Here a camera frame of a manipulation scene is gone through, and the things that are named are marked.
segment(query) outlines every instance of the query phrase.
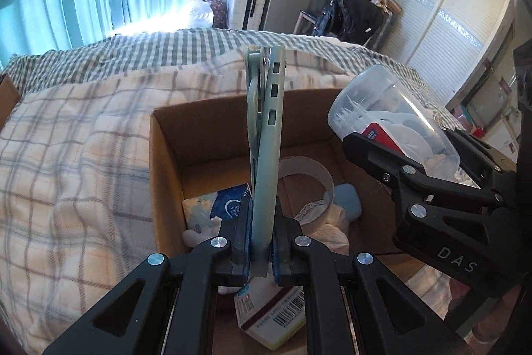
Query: checkered blanket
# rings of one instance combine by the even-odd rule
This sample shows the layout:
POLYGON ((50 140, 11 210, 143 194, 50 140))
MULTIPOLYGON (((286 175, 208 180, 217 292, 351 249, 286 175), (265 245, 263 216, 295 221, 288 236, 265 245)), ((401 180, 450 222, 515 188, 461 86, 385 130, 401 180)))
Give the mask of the checkered blanket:
MULTIPOLYGON (((203 35, 200 40, 216 34, 189 31, 187 37, 174 38, 190 42, 195 32, 203 35)), ((0 132, 0 308, 30 354, 41 353, 155 250, 148 185, 153 109, 245 93, 240 50, 215 56, 220 51, 216 49, 202 52, 207 60, 199 64, 162 66, 171 53, 170 63, 178 62, 168 34, 138 41, 123 38, 129 41, 127 48, 113 49, 116 41, 111 39, 101 47, 76 49, 76 56, 76 50, 42 55, 40 62, 49 62, 54 71, 63 65, 65 72, 65 58, 77 59, 71 74, 47 82, 51 87, 42 90, 35 87, 35 78, 43 74, 37 72, 39 62, 26 69, 26 78, 10 66, 26 96, 0 132), (155 51, 157 45, 159 55, 144 53, 143 48, 155 51), (129 54, 120 55, 120 50, 129 54)), ((343 87, 382 61, 440 124, 456 126, 454 118, 433 103, 415 71, 363 48, 286 38, 287 89, 343 87), (294 46, 307 50, 290 50, 294 46)), ((185 60, 197 61, 198 52, 188 42, 181 45, 190 55, 185 60)), ((36 59, 28 58, 30 63, 36 59)), ((420 294, 431 293, 431 287, 442 289, 432 293, 443 308, 449 296, 448 289, 443 290, 445 277, 435 273, 430 280, 426 271, 420 275, 413 287, 420 294)))
POLYGON ((392 70, 440 124, 456 125, 416 70, 362 46, 339 47, 326 39, 273 32, 187 29, 175 33, 119 35, 89 46, 43 55, 14 55, 5 71, 24 96, 55 85, 100 80, 113 74, 165 65, 192 65, 244 46, 283 46, 319 56, 358 74, 374 64, 392 70))

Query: white suitcase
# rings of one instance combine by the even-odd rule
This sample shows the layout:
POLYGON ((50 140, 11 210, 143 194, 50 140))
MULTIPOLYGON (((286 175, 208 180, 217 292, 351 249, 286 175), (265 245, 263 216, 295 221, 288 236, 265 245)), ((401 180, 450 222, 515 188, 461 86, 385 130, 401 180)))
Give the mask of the white suitcase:
POLYGON ((258 31, 266 0, 227 0, 229 29, 258 31))

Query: barcode label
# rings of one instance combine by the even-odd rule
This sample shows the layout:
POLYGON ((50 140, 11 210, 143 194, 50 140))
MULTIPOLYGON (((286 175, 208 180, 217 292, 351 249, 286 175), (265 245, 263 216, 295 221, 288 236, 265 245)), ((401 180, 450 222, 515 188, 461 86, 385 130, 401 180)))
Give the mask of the barcode label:
POLYGON ((249 294, 245 294, 242 298, 240 298, 238 303, 238 310, 240 312, 240 316, 245 316, 251 310, 253 310, 253 308, 253 301, 251 301, 251 296, 249 294))
POLYGON ((301 292, 296 296, 296 298, 292 299, 289 304, 277 314, 277 316, 273 318, 273 321, 283 328, 286 328, 304 308, 305 297, 303 292, 301 292))

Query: blue sponge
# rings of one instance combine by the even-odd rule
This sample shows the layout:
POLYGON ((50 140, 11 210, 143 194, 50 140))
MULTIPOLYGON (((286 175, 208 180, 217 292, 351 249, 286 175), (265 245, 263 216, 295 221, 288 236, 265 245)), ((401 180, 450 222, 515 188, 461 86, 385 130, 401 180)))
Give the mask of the blue sponge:
MULTIPOLYGON (((329 201, 329 194, 324 193, 324 201, 329 201)), ((349 222, 355 221, 362 215, 362 205, 355 187, 351 184, 341 184, 334 186, 334 205, 341 206, 349 222)))

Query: box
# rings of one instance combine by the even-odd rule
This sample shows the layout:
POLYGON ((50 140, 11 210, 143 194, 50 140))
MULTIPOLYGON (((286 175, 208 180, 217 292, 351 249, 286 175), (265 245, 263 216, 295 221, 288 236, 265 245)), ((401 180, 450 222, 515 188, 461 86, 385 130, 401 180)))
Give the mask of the box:
POLYGON ((252 278, 235 295, 238 327, 276 350, 305 325, 303 286, 279 287, 271 267, 267 278, 252 278))
MULTIPOLYGON (((313 158, 331 173, 335 185, 352 183, 363 214, 350 226, 351 249, 398 251, 392 243, 395 210, 388 190, 348 162, 327 114, 340 89, 285 93, 281 157, 313 158)), ((249 182, 246 96, 195 101, 154 111, 150 130, 150 184, 158 250, 171 257, 188 252, 182 200, 249 182)), ((283 213, 293 217, 308 202, 320 200, 323 186, 304 175, 279 181, 283 213)), ((382 257, 403 281, 421 269, 408 255, 382 257)), ((238 328, 232 296, 219 297, 214 330, 216 355, 299 355, 307 353, 305 328, 277 351, 270 351, 238 328)))
POLYGON ((9 75, 0 75, 0 130, 19 101, 20 94, 9 75))

